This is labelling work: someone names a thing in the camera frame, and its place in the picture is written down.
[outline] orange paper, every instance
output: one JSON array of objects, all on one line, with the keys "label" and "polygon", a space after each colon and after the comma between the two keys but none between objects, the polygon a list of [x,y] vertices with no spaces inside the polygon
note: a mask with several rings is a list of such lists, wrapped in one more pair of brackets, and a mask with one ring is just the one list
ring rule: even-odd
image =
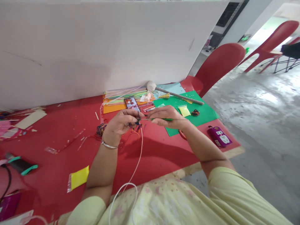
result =
[{"label": "orange paper", "polygon": [[[106,102],[110,102],[111,100],[108,100],[108,99],[103,99],[103,102],[106,103]],[[138,105],[143,105],[143,104],[146,104],[148,102],[137,102]],[[106,113],[111,113],[111,112],[115,112],[115,111],[119,111],[119,110],[122,110],[122,109],[126,109],[126,104],[125,102],[123,104],[120,104],[120,105],[103,105],[103,114],[106,114]]]}]

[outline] silver bangle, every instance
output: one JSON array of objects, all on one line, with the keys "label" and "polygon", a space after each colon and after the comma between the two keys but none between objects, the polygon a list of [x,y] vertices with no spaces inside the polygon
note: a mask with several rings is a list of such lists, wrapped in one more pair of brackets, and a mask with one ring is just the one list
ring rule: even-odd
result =
[{"label": "silver bangle", "polygon": [[116,149],[116,148],[118,148],[118,146],[117,147],[113,147],[113,146],[108,145],[103,140],[101,141],[101,144],[103,144],[105,147],[110,148],[110,149]]}]

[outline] red table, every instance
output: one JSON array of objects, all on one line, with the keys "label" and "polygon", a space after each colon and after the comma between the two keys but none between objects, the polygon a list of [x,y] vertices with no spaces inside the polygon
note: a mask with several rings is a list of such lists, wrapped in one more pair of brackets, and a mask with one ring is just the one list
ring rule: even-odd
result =
[{"label": "red table", "polygon": [[[0,143],[1,156],[5,152],[11,152],[16,156],[22,156],[28,162],[39,165],[38,169],[24,177],[11,169],[12,184],[9,192],[16,189],[23,191],[17,213],[34,209],[34,214],[45,216],[49,222],[73,210],[80,202],[85,185],[67,193],[68,178],[70,173],[91,165],[96,155],[100,141],[93,138],[87,139],[79,151],[78,148],[82,143],[82,137],[93,135],[100,124],[95,112],[100,115],[101,104],[102,96],[97,96],[61,103],[59,107],[59,104],[47,106],[45,110],[47,116],[33,126],[37,132],[27,131],[26,135],[17,139]],[[105,114],[104,118],[109,120],[116,113]],[[164,127],[159,127],[150,121],[142,121],[142,123],[146,125],[143,130],[144,145],[139,167],[132,179],[134,184],[148,182],[199,161],[187,141],[179,134],[169,137]],[[233,144],[221,149],[223,152],[240,146],[218,119],[203,124],[198,129],[208,135],[208,125],[220,126],[233,141]],[[86,131],[59,154],[44,151],[48,146],[61,148],[84,128]],[[129,181],[140,151],[141,138],[138,141],[138,136],[130,132],[123,135],[118,151],[113,193]],[[4,169],[0,169],[0,193],[4,192],[7,185],[6,173]]]}]

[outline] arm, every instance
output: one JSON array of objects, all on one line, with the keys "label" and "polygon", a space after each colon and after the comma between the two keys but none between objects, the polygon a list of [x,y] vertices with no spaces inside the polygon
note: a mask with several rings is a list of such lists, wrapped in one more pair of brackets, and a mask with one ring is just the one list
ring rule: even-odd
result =
[{"label": "arm", "polygon": [[[129,123],[132,127],[136,126],[136,117],[144,115],[133,109],[121,110],[107,124],[102,136],[102,140],[110,146],[118,146],[121,136],[129,130]],[[101,144],[94,158],[89,175],[87,177],[86,190],[83,193],[82,200],[90,196],[99,196],[103,199],[106,206],[109,205],[109,199],[113,189],[113,179],[117,168],[118,149],[110,149]]]},{"label": "arm", "polygon": [[[201,162],[202,169],[209,177],[210,172],[216,167],[227,167],[234,169],[232,163],[221,150],[203,133],[201,133],[189,120],[184,120],[177,110],[172,106],[165,106],[152,110],[148,118],[156,118],[152,122],[160,126],[181,130],[187,138],[187,141]],[[173,121],[165,121],[160,118],[177,119]]]}]

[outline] purple box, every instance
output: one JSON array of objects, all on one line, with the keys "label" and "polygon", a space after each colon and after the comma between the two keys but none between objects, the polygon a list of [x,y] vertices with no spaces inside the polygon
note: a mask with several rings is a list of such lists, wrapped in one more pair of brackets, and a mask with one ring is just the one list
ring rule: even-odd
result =
[{"label": "purple box", "polygon": [[220,127],[209,126],[208,133],[217,146],[225,148],[227,145],[232,144],[232,141],[224,134]]}]

